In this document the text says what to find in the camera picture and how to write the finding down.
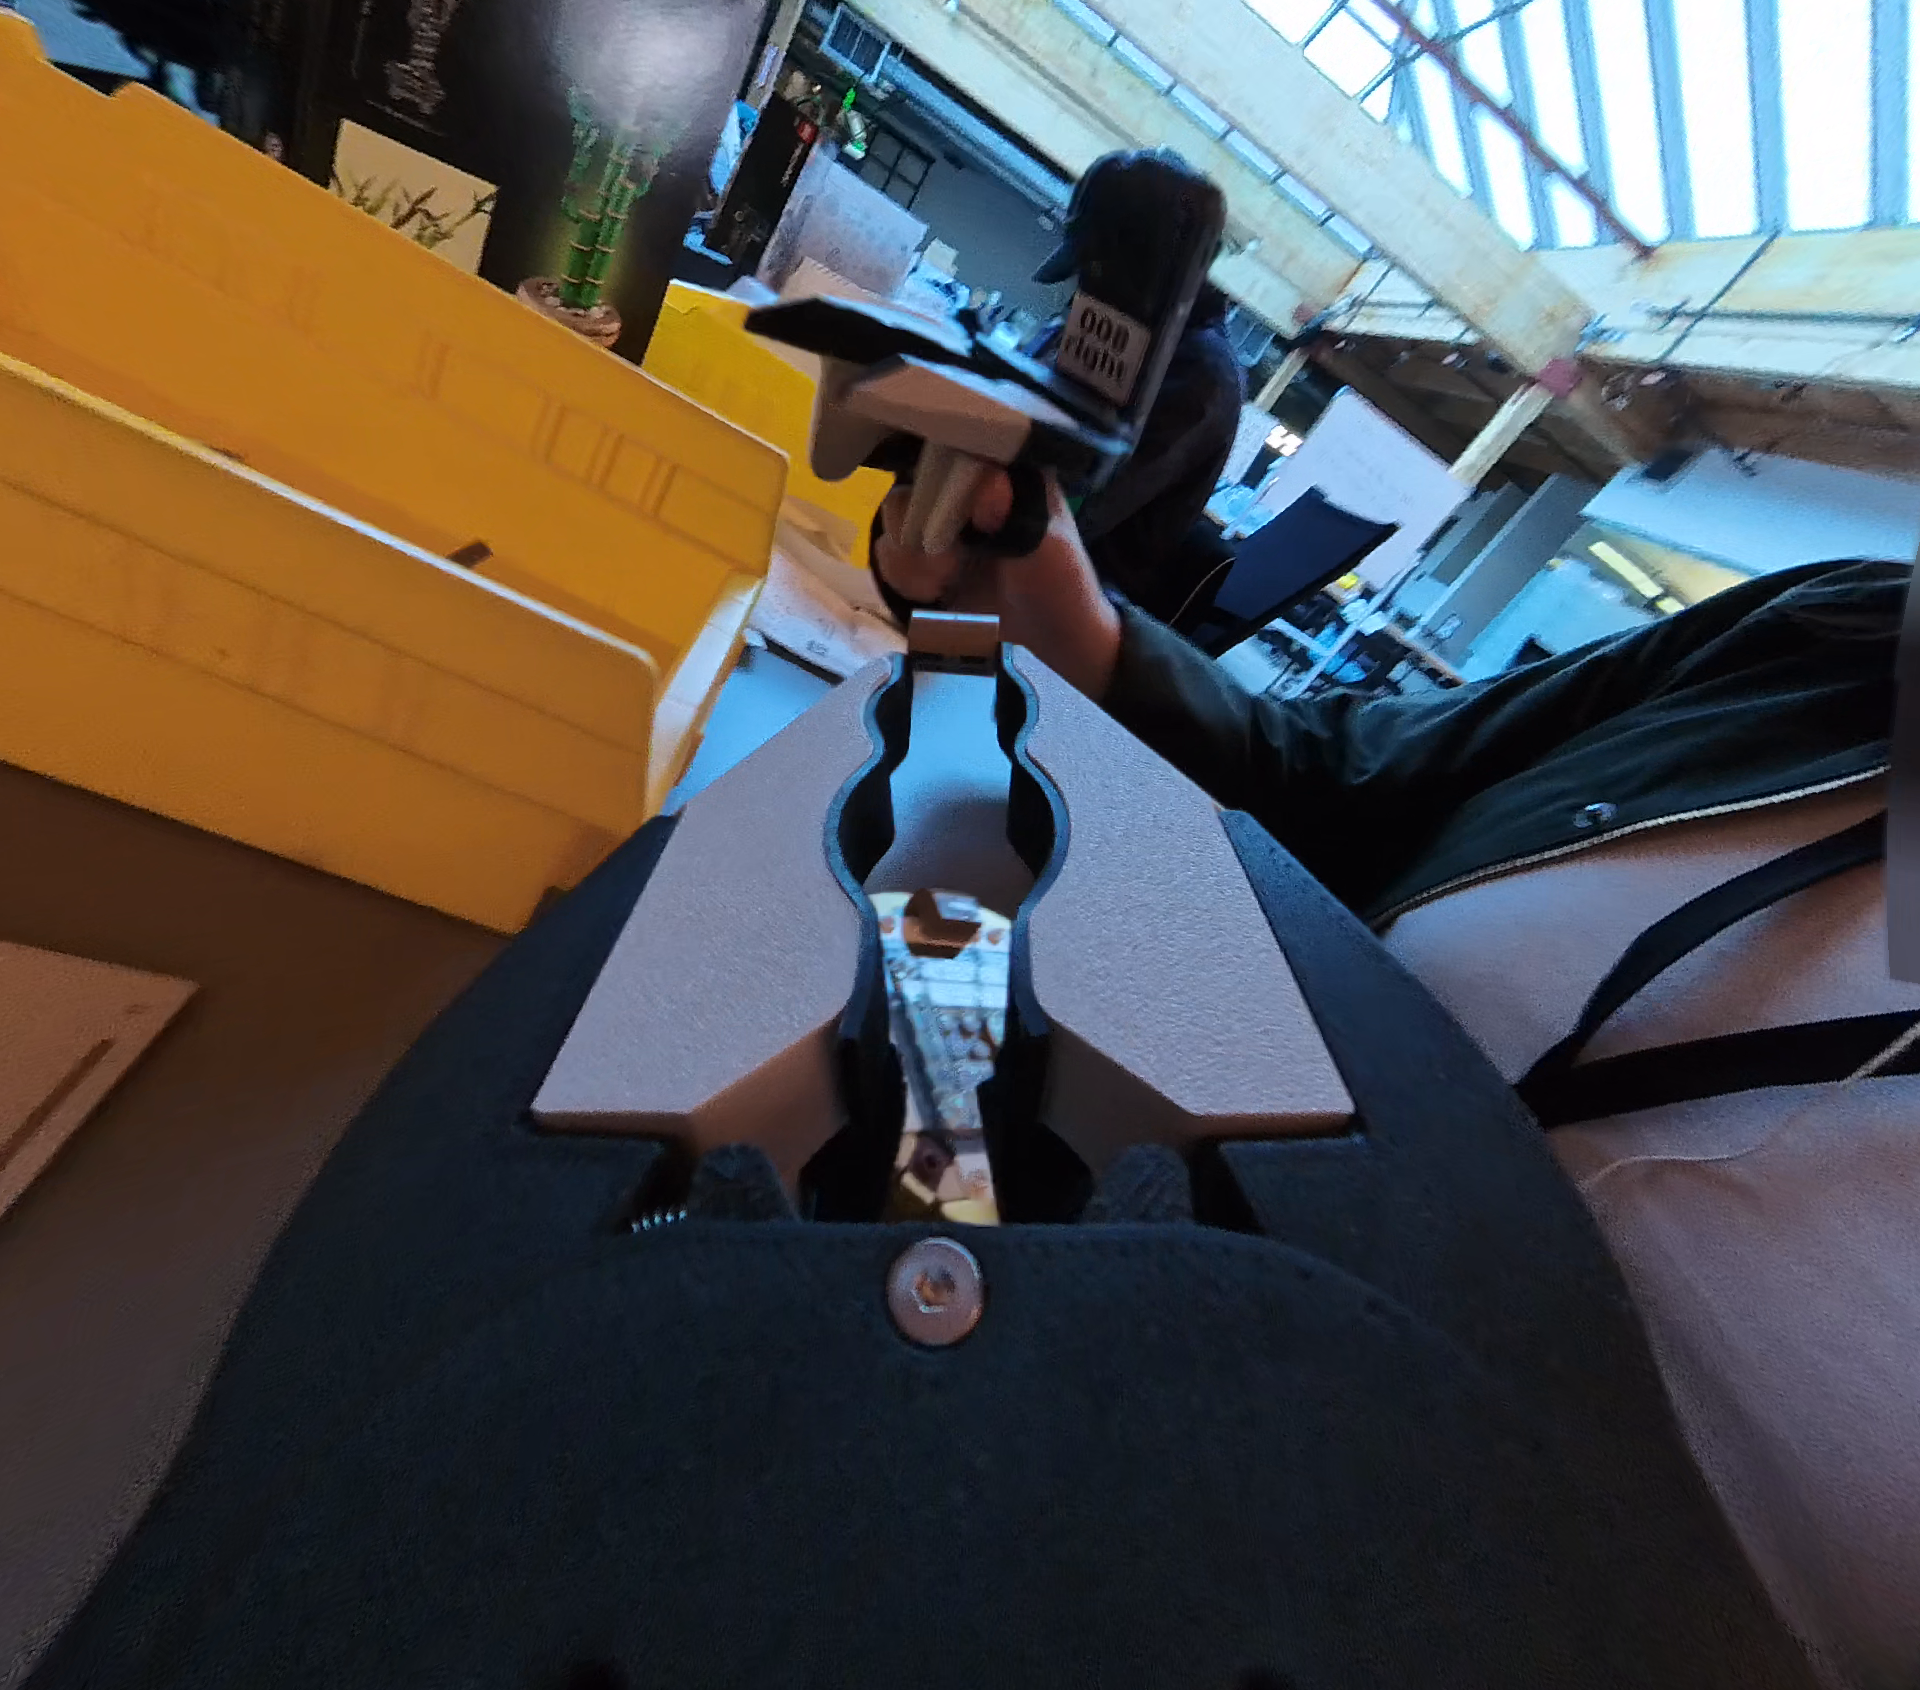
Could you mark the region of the black toy set box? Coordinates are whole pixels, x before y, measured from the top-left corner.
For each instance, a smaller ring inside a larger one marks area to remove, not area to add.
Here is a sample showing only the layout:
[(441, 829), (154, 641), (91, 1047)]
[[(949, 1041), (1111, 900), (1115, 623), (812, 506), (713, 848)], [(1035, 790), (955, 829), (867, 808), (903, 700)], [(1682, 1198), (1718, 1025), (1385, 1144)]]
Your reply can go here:
[(711, 251), (774, 295), (880, 300), (901, 291), (928, 238), (921, 215), (845, 160), (827, 118), (780, 94), (759, 112), (705, 234)]
[(222, 122), (374, 221), (648, 350), (766, 0), (233, 0)]

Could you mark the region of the person's grey hoodie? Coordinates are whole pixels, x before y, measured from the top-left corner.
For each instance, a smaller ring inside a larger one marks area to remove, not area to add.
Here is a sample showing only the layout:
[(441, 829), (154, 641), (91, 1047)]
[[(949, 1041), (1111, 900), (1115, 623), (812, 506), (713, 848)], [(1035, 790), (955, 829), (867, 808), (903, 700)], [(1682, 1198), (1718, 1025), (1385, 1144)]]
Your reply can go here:
[[(1626, 949), (1885, 808), (1882, 779), (1697, 818), (1430, 897), (1383, 932), (1521, 1080)], [(1917, 1075), (1560, 1126), (1678, 1420), (1829, 1685), (1917, 1685)]]

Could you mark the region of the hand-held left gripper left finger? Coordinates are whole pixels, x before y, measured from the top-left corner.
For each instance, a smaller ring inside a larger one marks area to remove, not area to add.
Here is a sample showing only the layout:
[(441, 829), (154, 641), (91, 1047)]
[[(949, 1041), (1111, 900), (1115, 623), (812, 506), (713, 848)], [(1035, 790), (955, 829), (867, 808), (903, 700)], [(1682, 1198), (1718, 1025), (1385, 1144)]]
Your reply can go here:
[(905, 1078), (868, 879), (911, 672), (883, 655), (674, 818), (532, 1100), (538, 1126), (752, 1145), (814, 1218), (883, 1218)]

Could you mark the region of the white whiteboard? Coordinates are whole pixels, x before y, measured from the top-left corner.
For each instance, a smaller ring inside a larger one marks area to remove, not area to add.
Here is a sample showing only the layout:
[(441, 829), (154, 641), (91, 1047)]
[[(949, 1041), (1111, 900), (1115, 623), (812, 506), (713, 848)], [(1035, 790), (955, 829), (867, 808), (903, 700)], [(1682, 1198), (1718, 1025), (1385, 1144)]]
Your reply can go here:
[(1260, 477), (1236, 522), (1239, 536), (1252, 536), (1307, 492), (1361, 520), (1392, 525), (1356, 570), (1375, 586), (1402, 573), (1475, 495), (1446, 459), (1353, 387), (1340, 387), (1300, 443)]

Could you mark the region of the dark blue office chair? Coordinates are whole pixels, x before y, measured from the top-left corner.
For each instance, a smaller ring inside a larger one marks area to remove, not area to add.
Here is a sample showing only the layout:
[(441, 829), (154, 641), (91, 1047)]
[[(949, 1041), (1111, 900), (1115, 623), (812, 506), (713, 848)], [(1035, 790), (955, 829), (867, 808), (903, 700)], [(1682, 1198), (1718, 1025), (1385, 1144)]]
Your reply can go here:
[(1398, 527), (1308, 488), (1241, 541), (1195, 625), (1195, 646), (1216, 657), (1258, 635), (1290, 605), (1353, 573)]

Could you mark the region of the person's right hand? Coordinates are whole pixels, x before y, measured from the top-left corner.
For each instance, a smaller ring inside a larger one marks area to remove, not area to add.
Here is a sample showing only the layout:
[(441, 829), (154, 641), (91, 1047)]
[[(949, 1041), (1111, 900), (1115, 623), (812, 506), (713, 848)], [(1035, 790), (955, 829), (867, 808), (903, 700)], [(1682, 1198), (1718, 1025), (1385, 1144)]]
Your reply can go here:
[(883, 589), (912, 611), (997, 616), (1007, 641), (1033, 651), (1077, 691), (1104, 704), (1122, 649), (1122, 617), (1098, 581), (1069, 501), (1053, 477), (1047, 530), (1029, 553), (980, 545), (915, 550), (905, 538), (911, 492), (888, 492), (878, 513), (872, 563)]

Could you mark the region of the round toy brick model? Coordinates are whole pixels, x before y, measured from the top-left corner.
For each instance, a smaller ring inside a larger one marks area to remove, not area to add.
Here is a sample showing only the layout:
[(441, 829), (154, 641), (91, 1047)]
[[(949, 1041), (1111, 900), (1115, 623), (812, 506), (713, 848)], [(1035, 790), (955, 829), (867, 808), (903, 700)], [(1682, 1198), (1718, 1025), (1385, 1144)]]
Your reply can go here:
[(874, 889), (870, 902), (905, 1085), (886, 1214), (993, 1228), (1000, 1216), (983, 1090), (1004, 1041), (1013, 919), (946, 887)]

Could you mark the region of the yellow plastic bin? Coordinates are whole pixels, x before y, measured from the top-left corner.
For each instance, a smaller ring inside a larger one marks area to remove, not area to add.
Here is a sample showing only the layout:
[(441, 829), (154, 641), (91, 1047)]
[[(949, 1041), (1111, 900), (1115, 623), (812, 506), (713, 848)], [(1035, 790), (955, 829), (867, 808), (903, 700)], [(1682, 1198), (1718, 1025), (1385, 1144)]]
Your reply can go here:
[(4, 14), (4, 759), (494, 932), (656, 815), (787, 455)]
[(743, 298), (673, 280), (665, 291), (640, 365), (658, 382), (707, 405), (729, 423), (787, 455), (785, 508), (817, 544), (867, 567), (874, 518), (892, 477), (860, 467), (823, 477), (810, 459), (821, 360), (746, 329)]

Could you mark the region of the instruction booklet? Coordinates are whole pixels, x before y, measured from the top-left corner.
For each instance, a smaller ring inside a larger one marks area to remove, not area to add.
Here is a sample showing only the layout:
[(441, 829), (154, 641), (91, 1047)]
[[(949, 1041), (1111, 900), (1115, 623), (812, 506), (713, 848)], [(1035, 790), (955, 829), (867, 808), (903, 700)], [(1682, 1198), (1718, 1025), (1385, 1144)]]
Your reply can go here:
[(3, 944), (3, 1211), (199, 994), (199, 982)]

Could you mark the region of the grey desk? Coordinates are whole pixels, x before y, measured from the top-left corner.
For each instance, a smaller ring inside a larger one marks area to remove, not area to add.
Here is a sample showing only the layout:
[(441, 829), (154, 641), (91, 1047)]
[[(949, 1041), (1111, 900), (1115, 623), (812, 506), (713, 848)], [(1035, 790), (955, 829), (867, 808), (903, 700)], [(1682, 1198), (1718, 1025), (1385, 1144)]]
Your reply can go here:
[(455, 1531), (444, 1488), (532, 1502), (569, 1450), (547, 1541), (653, 1600), (669, 1648), (744, 1620), (743, 1654), (827, 1651), (877, 1584), (841, 1470), (774, 1441), (772, 1263), (708, 1252), (766, 1189), (708, 1181), (679, 1140), (541, 1126), (530, 1102), (660, 833), (621, 844), (514, 939), (189, 831), (20, 769), (4, 776), (4, 939), (47, 975), (180, 973), (159, 1044), (4, 1214), (4, 1685), (23, 1685), (109, 1574), (195, 1432), (233, 1336), (244, 1396), (218, 1426), (266, 1530), (339, 1507), (453, 1586), (509, 1531)]

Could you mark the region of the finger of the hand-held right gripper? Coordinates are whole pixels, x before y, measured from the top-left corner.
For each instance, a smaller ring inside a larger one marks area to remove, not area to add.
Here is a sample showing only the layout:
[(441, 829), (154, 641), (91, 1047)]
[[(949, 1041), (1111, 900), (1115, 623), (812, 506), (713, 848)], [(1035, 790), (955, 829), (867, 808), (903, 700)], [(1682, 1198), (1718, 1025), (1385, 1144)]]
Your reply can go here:
[(965, 365), (975, 357), (972, 332), (952, 316), (830, 294), (752, 307), (743, 317), (743, 329), (856, 367), (905, 357)]
[(810, 467), (839, 481), (880, 469), (883, 450), (911, 438), (972, 459), (1010, 465), (1058, 411), (1018, 382), (924, 357), (823, 357), (810, 422)]

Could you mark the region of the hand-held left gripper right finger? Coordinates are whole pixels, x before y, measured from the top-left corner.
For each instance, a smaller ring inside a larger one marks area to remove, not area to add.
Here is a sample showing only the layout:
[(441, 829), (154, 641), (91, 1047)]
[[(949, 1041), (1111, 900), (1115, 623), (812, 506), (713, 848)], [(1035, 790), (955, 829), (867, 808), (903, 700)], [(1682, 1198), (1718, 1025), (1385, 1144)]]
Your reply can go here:
[(1129, 1150), (1343, 1137), (1356, 1104), (1226, 814), (1029, 647), (995, 731), (1013, 917), (987, 1150), (1007, 1223), (1074, 1222)]

